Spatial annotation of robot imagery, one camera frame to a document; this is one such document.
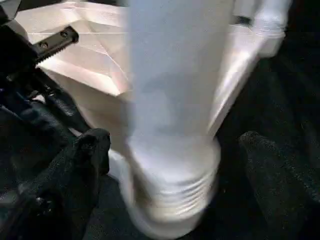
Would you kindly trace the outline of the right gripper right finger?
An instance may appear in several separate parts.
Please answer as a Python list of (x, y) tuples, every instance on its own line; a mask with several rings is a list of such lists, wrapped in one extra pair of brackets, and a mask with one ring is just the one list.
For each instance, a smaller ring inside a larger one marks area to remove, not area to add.
[(320, 238), (320, 179), (288, 145), (254, 131), (240, 136), (245, 170), (272, 240)]

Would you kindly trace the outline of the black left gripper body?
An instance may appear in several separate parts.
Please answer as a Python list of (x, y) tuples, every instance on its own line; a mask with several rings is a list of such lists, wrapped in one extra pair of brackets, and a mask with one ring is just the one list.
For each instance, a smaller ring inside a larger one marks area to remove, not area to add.
[(79, 34), (68, 25), (34, 44), (4, 25), (0, 28), (0, 83), (15, 81), (21, 74), (79, 41)]

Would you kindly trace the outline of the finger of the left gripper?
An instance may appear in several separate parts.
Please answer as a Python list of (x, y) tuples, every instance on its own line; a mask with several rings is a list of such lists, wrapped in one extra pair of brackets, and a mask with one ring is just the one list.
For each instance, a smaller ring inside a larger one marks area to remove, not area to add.
[(15, 81), (0, 79), (0, 104), (33, 130), (58, 142), (88, 130), (73, 98), (46, 74), (28, 74)]

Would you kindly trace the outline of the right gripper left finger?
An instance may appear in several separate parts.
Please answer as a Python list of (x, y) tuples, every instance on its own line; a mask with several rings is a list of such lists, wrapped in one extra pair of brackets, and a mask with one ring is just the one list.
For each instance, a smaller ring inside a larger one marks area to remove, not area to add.
[(90, 129), (6, 204), (2, 240), (81, 240), (109, 172), (110, 133)]

